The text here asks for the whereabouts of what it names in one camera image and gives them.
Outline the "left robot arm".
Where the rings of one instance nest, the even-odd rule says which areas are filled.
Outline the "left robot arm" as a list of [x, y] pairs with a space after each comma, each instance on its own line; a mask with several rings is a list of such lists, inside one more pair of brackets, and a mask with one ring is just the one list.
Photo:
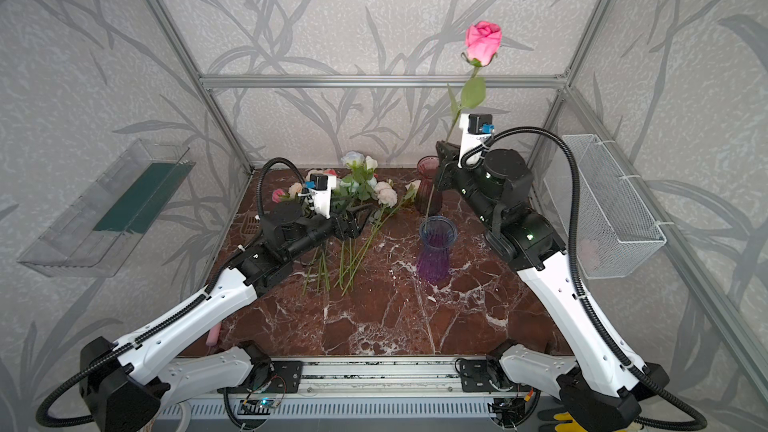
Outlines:
[[251, 305], [292, 274], [294, 263], [330, 238], [355, 238], [363, 230], [357, 210], [333, 206], [335, 175], [303, 178], [295, 199], [260, 210], [260, 232], [234, 253], [202, 289], [144, 327], [111, 342], [98, 337], [81, 351], [80, 370], [39, 405], [35, 420], [46, 428], [95, 424], [101, 431], [139, 431], [172, 402], [213, 389], [239, 387], [262, 376], [267, 358], [252, 343], [188, 371], [172, 362], [199, 337]]

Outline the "blue purple glass vase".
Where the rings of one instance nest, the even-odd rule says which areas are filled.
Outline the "blue purple glass vase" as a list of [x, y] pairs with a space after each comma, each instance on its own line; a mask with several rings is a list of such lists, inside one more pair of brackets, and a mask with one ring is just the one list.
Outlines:
[[443, 216], [428, 217], [419, 227], [422, 249], [417, 259], [421, 279], [437, 284], [450, 275], [451, 247], [457, 239], [455, 224]]

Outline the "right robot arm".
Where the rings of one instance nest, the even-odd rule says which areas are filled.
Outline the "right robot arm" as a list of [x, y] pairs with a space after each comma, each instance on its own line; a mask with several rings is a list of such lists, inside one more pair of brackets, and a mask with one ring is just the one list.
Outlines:
[[[561, 238], [528, 204], [533, 174], [512, 149], [497, 149], [502, 138], [536, 134], [563, 153], [571, 179], [568, 232]], [[706, 417], [666, 390], [669, 377], [644, 361], [623, 341], [593, 301], [579, 270], [578, 222], [581, 177], [577, 160], [556, 134], [532, 126], [498, 134], [465, 133], [471, 147], [436, 144], [435, 185], [455, 190], [484, 225], [491, 250], [535, 293], [563, 334], [568, 357], [535, 352], [509, 342], [489, 356], [497, 383], [517, 384], [558, 399], [586, 431], [619, 431], [632, 424], [667, 431], [701, 431]]]

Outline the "pink rose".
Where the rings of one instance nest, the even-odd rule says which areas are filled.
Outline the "pink rose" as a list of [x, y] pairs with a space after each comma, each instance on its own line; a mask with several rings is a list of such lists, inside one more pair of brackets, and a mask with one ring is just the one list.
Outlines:
[[491, 22], [480, 21], [470, 25], [465, 33], [465, 48], [461, 54], [463, 60], [472, 67], [470, 78], [463, 84], [460, 97], [457, 98], [450, 85], [447, 92], [451, 110], [451, 125], [446, 138], [449, 139], [462, 113], [474, 110], [486, 99], [486, 80], [478, 73], [497, 56], [502, 42], [502, 29]]

